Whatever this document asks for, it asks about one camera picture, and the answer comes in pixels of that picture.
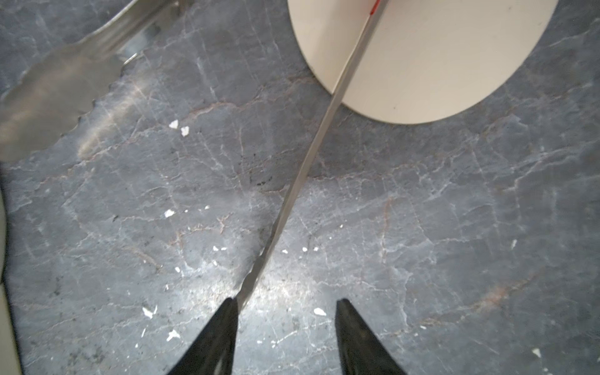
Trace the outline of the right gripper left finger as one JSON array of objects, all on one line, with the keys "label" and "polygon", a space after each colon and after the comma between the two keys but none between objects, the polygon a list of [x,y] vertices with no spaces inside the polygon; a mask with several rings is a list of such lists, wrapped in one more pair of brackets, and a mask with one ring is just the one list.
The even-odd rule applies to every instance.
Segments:
[{"label": "right gripper left finger", "polygon": [[169,375],[231,375],[238,332],[238,302],[226,298]]}]

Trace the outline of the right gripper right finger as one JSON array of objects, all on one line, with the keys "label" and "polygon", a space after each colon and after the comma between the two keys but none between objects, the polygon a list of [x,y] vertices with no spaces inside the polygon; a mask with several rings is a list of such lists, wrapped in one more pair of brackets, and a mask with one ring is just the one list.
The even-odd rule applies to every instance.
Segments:
[{"label": "right gripper right finger", "polygon": [[336,302],[335,328],[344,375],[407,375],[346,298]]}]

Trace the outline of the red handled steel tongs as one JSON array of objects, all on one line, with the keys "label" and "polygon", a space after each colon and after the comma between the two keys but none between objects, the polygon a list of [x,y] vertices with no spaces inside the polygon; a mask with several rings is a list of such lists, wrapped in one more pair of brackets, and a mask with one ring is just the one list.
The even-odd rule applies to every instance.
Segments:
[{"label": "red handled steel tongs", "polygon": [[[120,77],[123,67],[181,17],[189,1],[132,1],[98,30],[51,52],[1,97],[1,160],[11,162],[46,149],[72,131]],[[340,78],[301,167],[287,190],[264,250],[235,299],[243,309],[281,237],[309,170],[387,7],[373,1],[370,15]]]}]

